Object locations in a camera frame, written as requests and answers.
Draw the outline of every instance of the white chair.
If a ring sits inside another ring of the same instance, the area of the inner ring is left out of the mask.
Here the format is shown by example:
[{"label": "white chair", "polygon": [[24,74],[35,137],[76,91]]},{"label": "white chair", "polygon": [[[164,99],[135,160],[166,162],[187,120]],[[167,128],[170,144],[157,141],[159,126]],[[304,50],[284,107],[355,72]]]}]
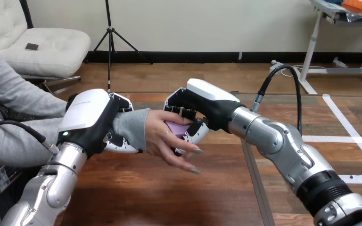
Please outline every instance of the white chair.
[{"label": "white chair", "polygon": [[[39,45],[38,50],[26,50],[28,43]],[[20,1],[0,0],[0,55],[22,77],[56,79],[56,84],[80,79],[71,76],[80,68],[90,45],[91,39],[81,31],[27,29]]]}]

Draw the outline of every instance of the human hand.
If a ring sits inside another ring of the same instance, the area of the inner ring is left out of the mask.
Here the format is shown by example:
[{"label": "human hand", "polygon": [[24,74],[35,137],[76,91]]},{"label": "human hand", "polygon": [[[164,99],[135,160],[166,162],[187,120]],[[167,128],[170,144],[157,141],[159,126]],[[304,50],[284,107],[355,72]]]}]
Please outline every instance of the human hand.
[{"label": "human hand", "polygon": [[[196,154],[202,154],[203,150],[198,146],[188,143],[176,137],[170,131],[164,121],[171,121],[179,125],[187,125],[193,121],[182,118],[176,113],[163,110],[154,110],[148,113],[145,123],[145,140],[147,153],[161,157],[167,164],[199,174],[199,170],[188,161]],[[177,157],[170,147],[185,150],[186,153]]]}]

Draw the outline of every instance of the chair leg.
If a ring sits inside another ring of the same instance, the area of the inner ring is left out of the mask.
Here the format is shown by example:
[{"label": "chair leg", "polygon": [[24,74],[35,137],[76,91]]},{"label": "chair leg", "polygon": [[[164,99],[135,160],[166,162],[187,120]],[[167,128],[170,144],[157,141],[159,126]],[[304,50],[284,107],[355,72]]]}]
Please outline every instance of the chair leg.
[{"label": "chair leg", "polygon": [[47,86],[54,86],[54,85],[58,85],[58,84],[61,84],[61,83],[68,82],[68,81],[74,81],[74,80],[80,80],[80,79],[81,79],[81,76],[73,76],[73,77],[68,77],[66,79],[48,81],[48,82],[46,82],[46,85]]},{"label": "chair leg", "polygon": [[41,88],[42,88],[42,90],[44,90],[45,92],[48,92],[48,93],[50,93],[50,94],[52,94],[52,95],[55,95],[55,94],[53,94],[53,92],[49,89],[46,81],[44,81],[44,82],[41,84]]}]

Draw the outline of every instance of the purple object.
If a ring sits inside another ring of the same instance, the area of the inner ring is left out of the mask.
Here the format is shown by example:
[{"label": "purple object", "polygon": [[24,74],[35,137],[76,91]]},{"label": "purple object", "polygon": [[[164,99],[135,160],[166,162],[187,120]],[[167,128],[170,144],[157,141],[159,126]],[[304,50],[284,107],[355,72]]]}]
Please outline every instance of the purple object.
[{"label": "purple object", "polygon": [[170,128],[171,132],[178,138],[184,136],[185,131],[187,131],[187,129],[190,127],[190,125],[178,125],[170,121],[165,121],[165,123]]}]

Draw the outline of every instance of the gray sleeve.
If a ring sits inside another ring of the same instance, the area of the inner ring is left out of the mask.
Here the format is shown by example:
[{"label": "gray sleeve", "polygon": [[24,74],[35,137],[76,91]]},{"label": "gray sleeve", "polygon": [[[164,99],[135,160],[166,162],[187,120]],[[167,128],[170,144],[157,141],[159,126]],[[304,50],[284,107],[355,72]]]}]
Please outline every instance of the gray sleeve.
[{"label": "gray sleeve", "polygon": [[0,103],[19,113],[63,117],[66,102],[25,81],[0,57]]},{"label": "gray sleeve", "polygon": [[[149,109],[118,113],[114,119],[115,132],[128,139],[135,148],[146,151],[145,121]],[[56,144],[58,126],[62,118],[24,122]],[[51,154],[22,128],[14,125],[0,126],[0,164],[16,167],[44,165]]]},{"label": "gray sleeve", "polygon": [[113,120],[113,128],[116,134],[126,138],[130,144],[146,151],[145,122],[149,108],[133,112],[118,113]]},{"label": "gray sleeve", "polygon": [[[62,118],[24,122],[55,143]],[[14,125],[0,126],[0,164],[16,167],[44,165],[51,154],[33,136]]]}]

